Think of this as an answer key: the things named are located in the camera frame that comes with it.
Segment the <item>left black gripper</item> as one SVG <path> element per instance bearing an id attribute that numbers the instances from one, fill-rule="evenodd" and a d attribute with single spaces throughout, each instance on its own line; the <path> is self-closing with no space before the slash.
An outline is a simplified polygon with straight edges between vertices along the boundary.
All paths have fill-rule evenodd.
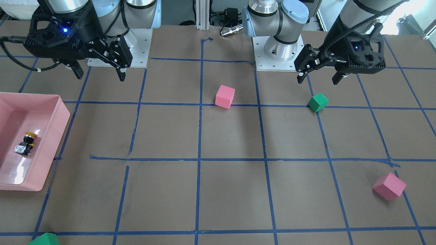
<path id="1" fill-rule="evenodd" d="M 352 31 L 328 48 L 325 55 L 329 43 L 348 31 L 348 27 L 337 17 L 321 49 L 306 44 L 296 57 L 294 65 L 298 72 L 297 82 L 302 84 L 310 72 L 325 65 L 336 69 L 332 77 L 333 85 L 338 85 L 349 73 L 375 74 L 385 69 L 384 44 L 380 34 L 382 28 L 383 24 L 377 23 L 369 34 Z"/>

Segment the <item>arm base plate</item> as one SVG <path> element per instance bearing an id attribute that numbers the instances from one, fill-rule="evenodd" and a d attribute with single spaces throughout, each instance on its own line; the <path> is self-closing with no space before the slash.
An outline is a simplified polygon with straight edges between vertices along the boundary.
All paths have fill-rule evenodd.
<path id="1" fill-rule="evenodd" d="M 131 68 L 146 68 L 151 46 L 153 29 L 129 29 L 124 35 L 133 60 Z M 95 52 L 87 51 L 88 66 L 111 68 L 112 65 L 96 57 Z"/>
<path id="2" fill-rule="evenodd" d="M 252 37 L 255 68 L 257 71 L 296 72 L 296 57 L 304 43 L 299 36 L 296 43 L 286 45 L 271 37 Z"/>

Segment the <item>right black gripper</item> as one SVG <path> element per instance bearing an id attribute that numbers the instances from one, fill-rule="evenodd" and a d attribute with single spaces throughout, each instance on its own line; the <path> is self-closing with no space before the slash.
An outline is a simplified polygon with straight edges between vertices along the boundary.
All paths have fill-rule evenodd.
<path id="1" fill-rule="evenodd" d="M 77 60 L 97 58 L 114 67 L 120 82 L 133 56 L 124 37 L 109 44 L 93 3 L 40 3 L 31 18 L 25 48 L 39 58 L 68 60 L 64 65 L 82 79 L 83 69 Z"/>

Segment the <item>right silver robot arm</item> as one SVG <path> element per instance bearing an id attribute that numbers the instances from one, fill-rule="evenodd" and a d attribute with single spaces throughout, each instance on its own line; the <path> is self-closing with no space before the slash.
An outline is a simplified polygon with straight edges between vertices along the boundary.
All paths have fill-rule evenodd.
<path id="1" fill-rule="evenodd" d="M 114 67 L 120 81 L 133 55 L 125 39 L 131 29 L 159 28 L 158 0 L 39 0 L 24 47 L 83 76 L 79 60 L 96 58 Z"/>

